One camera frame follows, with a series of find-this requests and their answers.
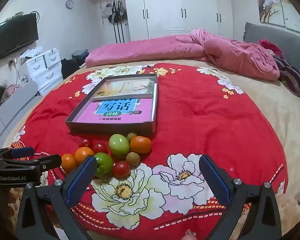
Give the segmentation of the white drawer cabinet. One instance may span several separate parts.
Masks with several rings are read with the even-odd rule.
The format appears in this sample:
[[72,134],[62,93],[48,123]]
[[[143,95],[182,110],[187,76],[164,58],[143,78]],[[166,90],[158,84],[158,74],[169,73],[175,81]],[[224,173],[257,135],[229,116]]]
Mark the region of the white drawer cabinet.
[[38,93],[45,96],[63,81],[59,50],[53,48],[27,60],[20,67],[21,77],[37,84]]

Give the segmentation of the black bag on floor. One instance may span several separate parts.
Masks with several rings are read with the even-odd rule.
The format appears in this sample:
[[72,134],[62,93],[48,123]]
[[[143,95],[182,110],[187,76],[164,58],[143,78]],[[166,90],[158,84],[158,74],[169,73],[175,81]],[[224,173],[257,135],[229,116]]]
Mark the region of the black bag on floor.
[[79,64],[76,59],[62,59],[61,64],[61,73],[64,80],[79,70]]

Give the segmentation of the green apple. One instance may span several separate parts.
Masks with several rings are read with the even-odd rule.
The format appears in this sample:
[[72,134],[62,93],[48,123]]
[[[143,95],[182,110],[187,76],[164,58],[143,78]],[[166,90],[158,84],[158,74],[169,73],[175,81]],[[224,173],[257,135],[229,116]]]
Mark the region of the green apple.
[[109,138],[109,148],[113,155],[125,157],[130,152],[130,143],[125,136],[114,134]]
[[100,152],[95,154],[94,157],[97,160],[97,169],[95,171],[95,176],[103,177],[112,172],[114,162],[110,155]]

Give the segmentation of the round wall clock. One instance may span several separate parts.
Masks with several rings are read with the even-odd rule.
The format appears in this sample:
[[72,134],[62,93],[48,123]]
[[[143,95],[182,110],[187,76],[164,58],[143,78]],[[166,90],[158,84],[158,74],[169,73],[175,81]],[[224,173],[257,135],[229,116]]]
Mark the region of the round wall clock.
[[74,7],[74,2],[73,0],[67,0],[65,3],[65,6],[67,9],[71,10]]

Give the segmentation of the red floral blanket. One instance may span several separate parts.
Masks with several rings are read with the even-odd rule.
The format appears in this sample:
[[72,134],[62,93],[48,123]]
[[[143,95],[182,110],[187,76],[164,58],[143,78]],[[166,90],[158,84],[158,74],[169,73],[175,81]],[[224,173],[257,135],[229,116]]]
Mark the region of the red floral blanket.
[[[11,148],[34,148],[30,160],[75,156],[81,140],[88,139],[91,149],[96,142],[104,143],[114,165],[126,161],[126,156],[110,151],[109,138],[114,134],[72,133],[65,121],[102,79],[134,74],[158,78],[155,133],[137,134],[149,138],[152,149],[139,154],[139,165],[130,166],[126,178],[112,172],[103,177],[94,174],[71,208],[83,228],[117,239],[181,239],[187,230],[207,239],[225,206],[199,169],[205,154],[233,179],[250,185],[267,181],[274,194],[284,188],[285,153],[271,124],[243,90],[209,68],[158,63],[77,74],[43,98],[14,136]],[[69,173],[61,166],[44,171],[39,187]]]

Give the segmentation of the red cherry tomato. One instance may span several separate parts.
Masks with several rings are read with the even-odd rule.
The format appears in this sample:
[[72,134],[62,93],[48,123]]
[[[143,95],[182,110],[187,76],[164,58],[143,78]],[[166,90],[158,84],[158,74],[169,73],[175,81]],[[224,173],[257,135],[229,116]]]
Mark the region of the red cherry tomato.
[[79,147],[88,147],[90,148],[90,141],[88,139],[82,139],[81,142],[79,143]]
[[113,176],[117,178],[126,178],[130,175],[130,165],[127,161],[118,161],[112,170]]
[[107,146],[104,143],[101,142],[97,142],[94,146],[93,146],[93,152],[94,153],[108,153],[108,149]]

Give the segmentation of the black wall television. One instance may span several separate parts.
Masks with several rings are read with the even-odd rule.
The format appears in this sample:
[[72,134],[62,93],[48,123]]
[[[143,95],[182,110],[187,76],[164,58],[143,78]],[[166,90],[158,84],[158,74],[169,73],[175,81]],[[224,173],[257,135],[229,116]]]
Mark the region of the black wall television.
[[39,39],[35,13],[0,23],[0,59]]

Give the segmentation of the orange mandarin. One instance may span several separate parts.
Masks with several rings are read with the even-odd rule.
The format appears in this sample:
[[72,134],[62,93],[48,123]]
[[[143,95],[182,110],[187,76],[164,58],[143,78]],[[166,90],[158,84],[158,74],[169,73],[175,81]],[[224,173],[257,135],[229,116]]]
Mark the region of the orange mandarin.
[[89,155],[92,155],[92,156],[95,155],[95,153],[93,152],[93,150],[91,148],[89,148],[89,147],[80,147],[75,152],[75,161],[76,161],[77,165],[80,165],[81,163],[83,163],[85,158]]
[[64,154],[62,156],[62,169],[65,173],[69,173],[72,170],[76,169],[78,167],[74,155],[71,153]]
[[147,137],[136,136],[130,141],[130,150],[138,154],[147,154],[152,149],[152,142]]

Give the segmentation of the white wardrobe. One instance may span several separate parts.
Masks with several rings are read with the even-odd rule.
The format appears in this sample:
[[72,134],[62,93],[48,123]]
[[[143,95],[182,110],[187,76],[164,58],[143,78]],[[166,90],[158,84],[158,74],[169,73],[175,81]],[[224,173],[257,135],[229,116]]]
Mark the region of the white wardrobe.
[[[97,0],[98,12],[107,2]],[[127,11],[128,41],[189,34],[194,29],[233,38],[231,0],[121,0]]]

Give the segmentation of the striped dark pillow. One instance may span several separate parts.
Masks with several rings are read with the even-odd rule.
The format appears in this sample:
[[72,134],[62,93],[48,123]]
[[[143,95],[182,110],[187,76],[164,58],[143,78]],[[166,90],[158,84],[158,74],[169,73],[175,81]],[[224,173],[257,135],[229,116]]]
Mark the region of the striped dark pillow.
[[274,55],[273,58],[280,71],[279,80],[291,93],[300,97],[300,70],[293,67],[281,57]]

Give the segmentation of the beige bed sheet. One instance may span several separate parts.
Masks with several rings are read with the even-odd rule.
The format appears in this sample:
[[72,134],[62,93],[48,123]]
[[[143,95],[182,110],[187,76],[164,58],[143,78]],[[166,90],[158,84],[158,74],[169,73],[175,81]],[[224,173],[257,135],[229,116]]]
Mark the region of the beige bed sheet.
[[300,201],[300,98],[294,96],[279,81],[262,81],[222,70],[211,63],[195,60],[166,60],[166,63],[189,68],[209,68],[219,71],[243,89],[272,125],[283,146],[288,180],[286,192]]

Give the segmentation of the hanging bags on door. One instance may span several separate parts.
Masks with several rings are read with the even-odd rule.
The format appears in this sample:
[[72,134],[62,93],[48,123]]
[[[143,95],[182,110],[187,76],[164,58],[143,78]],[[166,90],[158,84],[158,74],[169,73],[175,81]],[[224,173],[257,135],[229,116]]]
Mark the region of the hanging bags on door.
[[102,23],[107,44],[125,43],[126,26],[128,25],[127,11],[121,0],[107,2],[101,11]]

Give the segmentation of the yellow landscape cover book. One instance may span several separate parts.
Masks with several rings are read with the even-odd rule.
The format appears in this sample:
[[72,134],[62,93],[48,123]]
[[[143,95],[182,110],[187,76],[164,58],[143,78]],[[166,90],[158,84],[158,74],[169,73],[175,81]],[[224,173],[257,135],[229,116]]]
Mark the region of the yellow landscape cover book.
[[105,81],[105,83],[95,92],[93,98],[151,95],[154,91],[155,81],[153,78],[121,78]]

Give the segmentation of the pink rumpled duvet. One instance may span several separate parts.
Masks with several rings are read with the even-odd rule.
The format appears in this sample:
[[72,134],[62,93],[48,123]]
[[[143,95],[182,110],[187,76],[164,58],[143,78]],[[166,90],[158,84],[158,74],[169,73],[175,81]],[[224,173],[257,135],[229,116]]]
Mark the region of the pink rumpled duvet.
[[187,35],[165,36],[102,46],[85,59],[86,66],[139,61],[191,59],[261,80],[277,80],[279,68],[269,51],[256,43],[246,43],[195,29]]

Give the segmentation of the red pillow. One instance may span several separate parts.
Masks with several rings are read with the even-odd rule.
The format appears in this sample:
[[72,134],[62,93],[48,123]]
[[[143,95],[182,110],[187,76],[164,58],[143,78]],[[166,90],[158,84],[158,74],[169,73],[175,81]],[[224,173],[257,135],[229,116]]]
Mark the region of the red pillow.
[[259,40],[258,44],[260,44],[266,50],[271,51],[275,56],[280,57],[282,59],[286,59],[282,50],[275,44],[269,42],[268,40],[265,39]]

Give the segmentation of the pink Chinese workbook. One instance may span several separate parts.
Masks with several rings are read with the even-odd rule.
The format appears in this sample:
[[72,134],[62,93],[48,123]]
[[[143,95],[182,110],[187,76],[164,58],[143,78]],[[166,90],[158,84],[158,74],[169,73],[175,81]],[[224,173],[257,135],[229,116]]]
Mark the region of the pink Chinese workbook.
[[138,124],[152,120],[153,100],[112,99],[88,103],[74,122],[85,124]]

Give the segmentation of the tree wall painting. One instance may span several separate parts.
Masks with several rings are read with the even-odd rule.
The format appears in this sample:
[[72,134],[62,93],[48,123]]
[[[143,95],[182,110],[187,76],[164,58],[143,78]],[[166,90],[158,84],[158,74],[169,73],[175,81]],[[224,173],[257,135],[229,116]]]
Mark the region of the tree wall painting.
[[300,15],[289,0],[257,0],[259,19],[300,33]]

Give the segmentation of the grey padded headboard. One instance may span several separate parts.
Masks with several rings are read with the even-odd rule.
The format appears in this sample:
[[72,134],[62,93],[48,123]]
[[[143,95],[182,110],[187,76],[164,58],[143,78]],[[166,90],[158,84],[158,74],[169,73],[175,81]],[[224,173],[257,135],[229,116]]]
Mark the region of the grey padded headboard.
[[257,43],[263,39],[281,49],[288,63],[300,70],[300,36],[272,27],[245,23],[244,42]]

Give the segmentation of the small brown longan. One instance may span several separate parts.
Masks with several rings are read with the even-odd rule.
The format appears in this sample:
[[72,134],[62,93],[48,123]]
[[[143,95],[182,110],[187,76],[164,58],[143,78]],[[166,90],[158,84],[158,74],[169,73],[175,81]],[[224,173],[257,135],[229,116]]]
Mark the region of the small brown longan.
[[127,134],[127,139],[129,142],[131,142],[131,140],[136,136],[137,136],[137,134],[135,132],[130,132]]
[[130,152],[126,156],[126,162],[129,163],[130,166],[138,166],[140,163],[141,157],[139,154],[135,152]]

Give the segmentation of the grey shallow cardboard tray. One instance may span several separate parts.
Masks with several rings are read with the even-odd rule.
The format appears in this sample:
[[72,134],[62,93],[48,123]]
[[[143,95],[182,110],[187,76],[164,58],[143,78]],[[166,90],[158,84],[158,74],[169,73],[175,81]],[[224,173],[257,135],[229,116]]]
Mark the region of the grey shallow cardboard tray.
[[102,79],[67,117],[72,133],[153,135],[158,78],[155,74]]

